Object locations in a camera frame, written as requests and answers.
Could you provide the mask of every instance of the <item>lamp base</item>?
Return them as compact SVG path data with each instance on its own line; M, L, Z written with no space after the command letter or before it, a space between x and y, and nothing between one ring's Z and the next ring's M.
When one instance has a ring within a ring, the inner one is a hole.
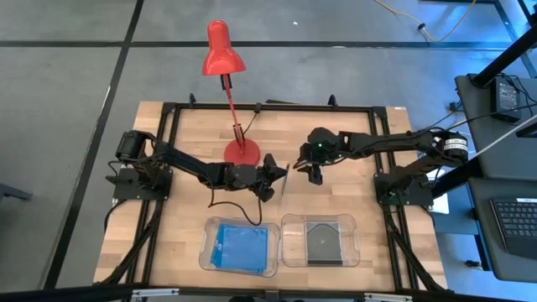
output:
M244 153L241 153L241 148L236 139L229 142L226 149L224 149L224 160L235 165L250 164L257 166L260 158L261 151L259 151L259 146L252 139L244 139Z

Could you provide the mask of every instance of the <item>blue cloth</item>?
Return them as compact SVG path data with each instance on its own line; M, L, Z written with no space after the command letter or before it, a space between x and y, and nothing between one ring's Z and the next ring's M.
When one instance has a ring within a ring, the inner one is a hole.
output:
M211 263L216 268L263 274L267 268L267 244L266 228L221 224L212 250Z

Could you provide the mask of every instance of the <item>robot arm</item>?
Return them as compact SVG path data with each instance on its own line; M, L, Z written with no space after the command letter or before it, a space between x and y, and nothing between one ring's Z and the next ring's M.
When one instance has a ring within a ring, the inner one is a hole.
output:
M146 142L154 147L154 155L144 152ZM267 201L274 194L271 185L286 176L287 170L279 168L271 154L263 160L263 166L254 167L247 164L204 163L189 154L173 148L166 142L157 141L151 133L128 131L123 134L117 147L116 158L123 164L131 164L136 171L137 182L146 190L159 191L166 184L167 166L192 174L210 189L250 190L260 200ZM120 175L108 176L113 184L124 183Z
M459 133L422 130L372 137L366 133L339 132L315 128L308 143L300 147L294 168L305 172L309 181L322 184L321 166L339 164L345 159L363 159L372 154L418 150L425 156L406 167L390 170L385 181L387 192L404 190L415 177L423 176L441 166L457 167L467 162L467 140Z

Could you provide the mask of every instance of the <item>transparent bin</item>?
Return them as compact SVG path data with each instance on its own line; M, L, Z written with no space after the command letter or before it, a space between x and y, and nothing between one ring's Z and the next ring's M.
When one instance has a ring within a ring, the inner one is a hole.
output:
M289 267L355 267L360 262L357 227L348 214L282 218L282 258Z
M205 224L200 266L207 270L272 277L278 270L279 227L211 217Z

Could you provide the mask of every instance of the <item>keyboard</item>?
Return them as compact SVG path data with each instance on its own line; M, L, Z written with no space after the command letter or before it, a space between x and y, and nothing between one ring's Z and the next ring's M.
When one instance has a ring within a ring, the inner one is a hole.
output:
M495 198L491 206L508 253L537 259L537 199Z

